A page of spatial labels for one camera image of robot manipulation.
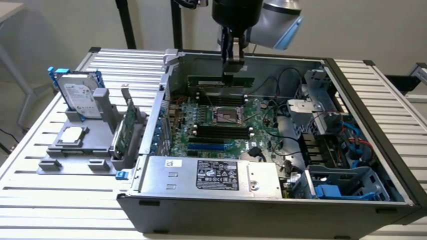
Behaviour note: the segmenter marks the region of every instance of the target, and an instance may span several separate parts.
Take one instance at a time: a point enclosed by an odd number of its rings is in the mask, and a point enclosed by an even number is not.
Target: cable
[[[257,88],[256,88],[254,90],[252,90],[250,92],[248,92],[246,95],[250,95],[252,93],[254,93],[254,92],[264,86],[264,84],[266,83],[266,81],[268,81],[269,79],[270,79],[270,80],[274,80],[276,82],[278,82],[277,79],[276,79],[273,76],[266,77],[265,80],[264,80],[264,82],[257,86]]]
[[[293,154],[300,154],[300,153],[301,153],[301,151],[296,151],[296,152],[292,152],[292,153],[289,153],[289,154],[278,154],[278,153],[276,152],[276,147],[277,147],[277,145],[280,144],[280,142],[282,142],[282,140],[280,140],[278,143],[276,143],[276,145],[273,145],[272,150],[270,150],[277,156],[286,157],[286,156],[290,156],[290,155],[293,155]]]
[[[261,118],[261,121],[262,121],[262,122],[264,122],[264,119],[265,119],[265,117],[266,117],[266,115],[268,115],[268,113],[270,112],[272,109],[273,109],[273,107],[270,107],[270,108],[266,110],[266,112],[265,112],[265,114],[264,114],[264,117]],[[294,139],[293,137],[280,136],[280,135],[272,134],[272,133],[265,129],[264,124],[261,125],[261,128],[262,128],[262,130],[265,131],[265,133],[266,133],[269,136],[276,137],[276,138],[281,138],[281,139],[290,139],[290,140],[293,140],[294,142],[298,143],[298,140]]]
[[[349,128],[357,136],[360,135],[360,130],[353,125],[350,125],[348,122],[340,122],[340,124],[342,124],[346,128]]]
[[[174,104],[180,104],[180,102],[185,101],[186,97],[185,96],[180,96],[177,99],[172,100],[170,103],[174,103]]]
[[[342,137],[340,134],[333,134],[334,135],[334,137],[337,137],[342,142],[344,142],[344,144],[345,144],[345,147],[348,148],[348,146],[349,146],[349,140],[345,138],[345,137]]]
[[[278,91],[278,94],[280,94],[280,78],[281,78],[281,75],[285,71],[288,70],[293,70],[297,72],[297,76],[298,76],[298,85],[302,85],[302,75],[301,75],[301,72],[294,68],[294,67],[286,67],[285,69],[281,70],[280,74],[278,74],[278,77],[277,77],[277,86],[276,86],[276,91]]]
[[[10,155],[10,150],[2,145],[2,143],[0,142],[0,149],[4,151],[4,153],[6,154],[6,155]]]
[[[1,128],[0,128],[0,132],[2,132],[4,134],[9,135],[13,138],[13,140],[16,141],[17,144],[20,143],[20,141],[16,139],[16,137],[10,133],[4,131]]]
[[[353,143],[356,140],[354,140],[353,137],[349,137],[349,138],[348,138],[348,141]],[[361,140],[361,138],[358,138],[358,143],[366,145],[368,148],[370,149],[370,157],[369,157],[369,159],[372,159],[372,158],[373,158],[373,147],[372,147],[372,144],[370,144],[369,142]]]
[[[344,123],[345,123],[345,122],[344,122],[344,116],[342,116],[342,114],[341,114],[337,110],[333,110],[333,109],[328,109],[328,110],[322,111],[321,113],[317,114],[317,116],[314,116],[314,117],[310,119],[310,121],[309,121],[309,123],[308,123],[308,125],[306,125],[306,127],[305,127],[305,131],[308,131],[308,128],[309,128],[309,126],[313,124],[316,118],[320,117],[320,115],[326,114],[326,113],[337,113],[337,114],[340,115],[340,121],[341,121],[340,133],[342,134],[342,132],[344,132]]]
[[[194,0],[174,0],[174,2],[186,9],[196,9],[197,1]]]

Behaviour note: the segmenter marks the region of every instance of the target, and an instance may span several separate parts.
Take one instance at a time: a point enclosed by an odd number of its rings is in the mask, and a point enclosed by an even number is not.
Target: metal table
[[[89,71],[97,68],[102,72],[104,83],[110,93],[109,99],[117,104],[120,111],[125,110],[120,86],[129,84],[134,104],[149,113],[154,99],[153,89],[157,88],[164,73],[161,67],[164,55],[165,52],[161,51],[102,48],[98,53],[88,53],[77,70]],[[353,72],[372,71],[370,67],[364,67],[358,61],[337,60],[337,64],[341,68],[349,67],[342,69],[342,72],[349,71],[344,73],[350,76],[346,76],[348,78],[354,79],[353,83],[366,83],[360,79],[358,73]],[[373,94],[368,92],[373,88],[366,88],[368,90],[362,92],[364,88],[360,86],[356,87],[360,95]],[[383,92],[379,96],[393,100],[391,92]],[[373,102],[366,98],[366,103],[373,104]],[[66,120],[65,108],[61,96],[56,95],[0,168],[0,239],[224,239],[212,236],[141,234],[134,231],[116,202],[114,194],[126,189],[129,183],[116,181],[113,176],[36,174],[38,161]],[[415,161],[415,157],[411,156],[407,160],[413,161],[409,167],[427,189],[425,159]],[[427,217],[407,226],[385,226],[362,240],[424,240],[425,238]]]

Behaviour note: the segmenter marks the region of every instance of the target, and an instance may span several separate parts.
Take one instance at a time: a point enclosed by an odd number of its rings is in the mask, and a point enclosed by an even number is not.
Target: blue latch
[[[340,199],[341,193],[336,185],[318,185],[314,188],[314,194],[320,199]]]
[[[58,68],[54,71],[56,74],[66,74],[69,73],[69,68]]]
[[[126,171],[117,171],[114,174],[114,179],[116,180],[128,180],[128,175],[129,173]]]

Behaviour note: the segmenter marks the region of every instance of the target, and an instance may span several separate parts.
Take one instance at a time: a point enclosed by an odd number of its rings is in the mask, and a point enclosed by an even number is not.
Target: black cable
[[[342,142],[344,142],[344,144],[345,144],[345,147],[348,148],[348,146],[349,146],[349,141],[348,141],[348,139],[345,138],[345,137],[342,137],[338,133],[334,133],[333,134]]]
[[[273,147],[272,147],[272,152],[273,152],[273,154],[276,154],[277,156],[280,156],[280,157],[286,157],[286,156],[290,156],[290,155],[293,155],[293,154],[301,154],[301,151],[296,151],[296,152],[292,152],[292,153],[289,153],[289,154],[278,154],[278,153],[276,152],[277,145],[278,145],[278,143],[276,143],[276,145],[273,145]]]
[[[9,135],[13,138],[13,140],[16,141],[16,143],[20,143],[20,141],[16,139],[16,137],[10,133],[4,131],[1,128],[0,128],[0,132],[2,132],[4,134]]]
[[[254,93],[264,86],[264,84],[266,83],[266,81],[269,79],[274,80],[276,83],[278,82],[276,77],[273,77],[273,76],[266,77],[265,80],[262,81],[262,83],[257,86],[257,88],[254,90],[252,90],[246,95],[250,95],[252,93]]]
[[[266,115],[268,115],[268,113],[270,112],[272,109],[273,109],[273,107],[270,107],[270,108],[266,110],[266,112],[265,112],[265,114],[264,114],[264,117],[261,118],[261,121],[262,121],[262,122],[264,122],[264,119],[265,119],[265,117],[266,117]],[[276,137],[276,138],[281,138],[281,139],[290,139],[290,140],[293,140],[294,142],[298,143],[298,140],[297,140],[296,138],[293,138],[293,137],[280,136],[280,135],[272,134],[272,133],[265,129],[264,124],[261,125],[261,127],[262,127],[262,130],[265,131],[265,133],[266,133],[269,136]]]
[[[264,154],[260,154],[258,156],[260,156],[261,160],[257,160],[257,162],[262,161],[264,163],[266,163],[266,158],[265,158]]]
[[[6,155],[10,155],[10,150],[1,144],[0,142],[0,149],[5,152]]]
[[[278,77],[277,77],[277,86],[276,86],[276,88],[278,89],[278,92],[280,92],[280,78],[281,78],[282,73],[284,73],[286,70],[293,70],[293,71],[297,72],[298,85],[302,85],[302,75],[301,75],[301,72],[300,72],[294,67],[286,67],[285,69],[281,70],[281,72],[280,72],[280,74],[278,74]]]
[[[196,9],[197,1],[196,0],[174,0],[174,2],[181,5],[184,8]]]

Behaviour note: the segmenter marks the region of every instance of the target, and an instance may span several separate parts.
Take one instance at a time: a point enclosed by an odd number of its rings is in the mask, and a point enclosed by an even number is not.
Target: white wall
[[[74,68],[92,46],[125,48],[114,0],[8,0],[25,4],[0,42],[26,81],[49,81],[48,66]],[[12,77],[0,63],[0,82]]]
[[[373,60],[387,74],[405,74],[427,62],[425,0],[300,0],[305,17],[286,55]],[[168,0],[138,0],[142,45],[172,46]],[[184,47],[213,50],[210,8],[184,9]],[[258,47],[257,53],[274,53]]]
[[[136,45],[173,47],[169,0],[128,0]],[[113,0],[17,0],[26,9],[5,25],[0,41],[28,81],[46,81],[49,65],[74,67],[90,46],[125,48]],[[286,55],[369,59],[387,74],[427,62],[425,0],[300,0],[305,16]],[[210,7],[182,10],[184,47],[213,50]],[[257,53],[274,53],[258,47]],[[9,81],[0,64],[0,81]]]

